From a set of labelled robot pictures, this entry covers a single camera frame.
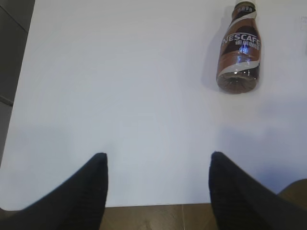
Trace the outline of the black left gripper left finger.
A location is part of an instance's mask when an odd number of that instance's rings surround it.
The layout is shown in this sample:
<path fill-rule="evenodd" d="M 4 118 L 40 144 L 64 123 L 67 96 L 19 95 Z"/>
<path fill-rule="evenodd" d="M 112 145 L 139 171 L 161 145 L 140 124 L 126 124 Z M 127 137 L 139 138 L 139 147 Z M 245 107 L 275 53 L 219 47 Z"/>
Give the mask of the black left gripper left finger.
<path fill-rule="evenodd" d="M 73 176 L 27 208 L 0 221 L 2 230 L 97 230 L 105 211 L 108 166 L 95 154 Z"/>

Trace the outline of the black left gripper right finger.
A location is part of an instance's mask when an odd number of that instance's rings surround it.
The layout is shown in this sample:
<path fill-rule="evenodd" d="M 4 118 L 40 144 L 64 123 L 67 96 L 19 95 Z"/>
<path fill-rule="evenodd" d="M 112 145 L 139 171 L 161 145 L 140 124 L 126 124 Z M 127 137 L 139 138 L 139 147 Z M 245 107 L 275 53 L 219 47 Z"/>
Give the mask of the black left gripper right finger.
<path fill-rule="evenodd" d="M 273 193 L 222 152 L 211 155 L 209 190 L 220 230 L 305 230 L 307 210 Z"/>

